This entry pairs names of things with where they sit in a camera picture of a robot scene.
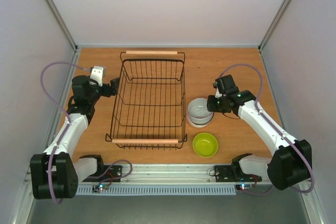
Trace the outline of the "blue floral white bowl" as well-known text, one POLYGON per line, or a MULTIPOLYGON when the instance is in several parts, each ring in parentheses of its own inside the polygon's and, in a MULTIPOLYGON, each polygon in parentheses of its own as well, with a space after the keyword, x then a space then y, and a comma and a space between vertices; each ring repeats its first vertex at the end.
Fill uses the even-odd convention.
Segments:
POLYGON ((204 123, 204 124, 196 124, 196 123, 194 123, 194 122, 192 122, 192 121, 190 121, 190 120, 188 120, 188 122, 189 122, 189 124, 190 124, 191 126, 193 126, 193 127, 196 127, 196 128, 203 128, 203 127, 209 125, 211 121, 208 121, 208 122, 206 122, 206 123, 204 123))

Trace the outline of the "aluminium mounting rail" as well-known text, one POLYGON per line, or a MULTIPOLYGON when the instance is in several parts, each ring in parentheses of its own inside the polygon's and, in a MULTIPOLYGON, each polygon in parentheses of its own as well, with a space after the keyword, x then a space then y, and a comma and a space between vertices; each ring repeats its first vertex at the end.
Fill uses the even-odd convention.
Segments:
MULTIPOLYGON (((126 163, 117 163, 121 165, 121 175, 124 176, 129 172, 130 166, 126 163)), ((104 168, 96 168, 93 170, 93 165, 85 165, 79 167, 77 163, 74 164, 76 172, 78 172, 79 184, 88 184, 95 181, 95 179, 84 180, 82 177, 88 172, 98 172, 93 176, 100 176, 107 169, 109 165, 104 168)), ((134 185, 192 185, 192 184, 206 184, 215 183, 223 172, 216 172, 214 164, 133 164, 132 173, 120 179, 122 184, 134 185)))

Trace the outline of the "small circuit board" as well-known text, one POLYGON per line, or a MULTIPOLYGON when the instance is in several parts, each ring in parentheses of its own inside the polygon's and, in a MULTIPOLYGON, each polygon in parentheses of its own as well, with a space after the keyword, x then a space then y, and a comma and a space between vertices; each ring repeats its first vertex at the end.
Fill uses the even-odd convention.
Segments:
POLYGON ((109 185, 99 184, 99 185, 93 185, 91 191, 93 193, 101 193, 107 189, 109 189, 109 185))
POLYGON ((256 184, 242 183, 242 184, 235 185, 235 187, 236 187, 236 190, 246 191, 246 190, 250 190, 256 187, 256 184))

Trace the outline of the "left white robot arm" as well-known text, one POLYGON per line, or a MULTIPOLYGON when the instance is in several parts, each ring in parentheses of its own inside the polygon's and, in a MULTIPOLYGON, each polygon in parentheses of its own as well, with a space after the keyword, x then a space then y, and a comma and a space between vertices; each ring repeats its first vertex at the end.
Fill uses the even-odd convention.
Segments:
POLYGON ((105 177, 106 168, 101 155, 85 155, 76 163, 72 161, 72 155, 93 118, 95 104, 101 97, 115 96, 119 82, 120 79, 115 78, 109 83, 99 84, 85 75, 72 79, 73 95, 68 101, 61 130, 43 153, 33 155, 30 160, 35 199, 72 198, 83 180, 100 181, 105 177))

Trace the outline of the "grey dotted bowl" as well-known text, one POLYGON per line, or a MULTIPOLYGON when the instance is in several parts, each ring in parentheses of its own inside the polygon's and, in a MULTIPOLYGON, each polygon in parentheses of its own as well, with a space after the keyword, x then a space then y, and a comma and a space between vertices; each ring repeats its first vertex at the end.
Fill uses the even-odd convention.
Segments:
POLYGON ((207 109, 207 100, 205 98, 196 98, 192 100, 187 107, 188 114, 197 119, 209 117, 212 113, 207 109))

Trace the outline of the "left small circuit board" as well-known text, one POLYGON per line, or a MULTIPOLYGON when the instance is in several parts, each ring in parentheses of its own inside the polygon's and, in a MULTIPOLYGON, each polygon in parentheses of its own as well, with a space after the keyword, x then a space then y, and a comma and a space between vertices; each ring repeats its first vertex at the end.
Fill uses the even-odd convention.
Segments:
POLYGON ((93 185, 91 191, 93 193, 101 193, 107 189, 109 189, 109 185, 99 184, 99 185, 93 185))

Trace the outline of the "right small circuit board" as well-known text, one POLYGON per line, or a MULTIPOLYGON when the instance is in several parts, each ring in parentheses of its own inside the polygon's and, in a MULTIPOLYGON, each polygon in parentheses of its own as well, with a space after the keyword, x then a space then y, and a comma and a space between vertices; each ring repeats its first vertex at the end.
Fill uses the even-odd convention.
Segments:
POLYGON ((235 187, 236 187, 236 190, 246 191, 246 190, 250 190, 256 187, 256 184, 242 183, 242 184, 235 185, 235 187))

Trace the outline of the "white ribbed bowl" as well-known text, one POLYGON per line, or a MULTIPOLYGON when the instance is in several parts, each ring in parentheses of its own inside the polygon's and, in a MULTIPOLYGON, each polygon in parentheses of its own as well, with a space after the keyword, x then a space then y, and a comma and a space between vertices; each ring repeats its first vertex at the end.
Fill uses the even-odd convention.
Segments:
POLYGON ((193 116, 191 116, 191 115, 188 114, 187 118, 188 118, 188 120, 190 120, 190 121, 192 121, 192 122, 194 122, 196 124, 204 124, 204 123, 206 123, 208 121, 211 121, 212 118, 213 118, 213 116, 214 116, 214 114, 211 113, 209 116, 206 116, 206 117, 203 117, 203 118, 196 118, 196 117, 193 117, 193 116))

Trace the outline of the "green plastic bowl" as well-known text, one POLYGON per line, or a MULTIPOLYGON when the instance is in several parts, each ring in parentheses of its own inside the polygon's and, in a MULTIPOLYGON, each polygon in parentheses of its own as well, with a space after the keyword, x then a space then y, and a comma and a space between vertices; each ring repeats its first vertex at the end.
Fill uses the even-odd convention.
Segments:
POLYGON ((218 141, 215 136, 210 133, 198 133, 192 141, 194 152, 200 157, 212 157, 218 151, 218 141))

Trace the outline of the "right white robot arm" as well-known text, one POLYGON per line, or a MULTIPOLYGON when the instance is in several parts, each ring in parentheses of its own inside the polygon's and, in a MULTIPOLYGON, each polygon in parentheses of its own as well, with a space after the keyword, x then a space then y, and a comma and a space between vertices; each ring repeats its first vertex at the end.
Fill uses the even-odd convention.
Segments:
POLYGON ((284 190, 307 179, 314 186, 312 149, 307 140, 297 140, 275 122, 249 90, 240 91, 231 75, 214 82, 216 93, 207 98, 207 109, 214 113, 234 113, 245 121, 268 147, 271 158, 251 153, 232 159, 231 170, 236 180, 249 175, 263 177, 284 190))

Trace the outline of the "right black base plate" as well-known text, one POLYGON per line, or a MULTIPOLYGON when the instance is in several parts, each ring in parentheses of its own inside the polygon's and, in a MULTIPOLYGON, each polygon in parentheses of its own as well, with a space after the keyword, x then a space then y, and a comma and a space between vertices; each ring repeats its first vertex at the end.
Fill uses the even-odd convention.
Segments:
POLYGON ((217 183, 254 183, 261 182, 262 178, 252 175, 240 175, 239 177, 234 175, 230 165, 215 165, 214 176, 217 183))

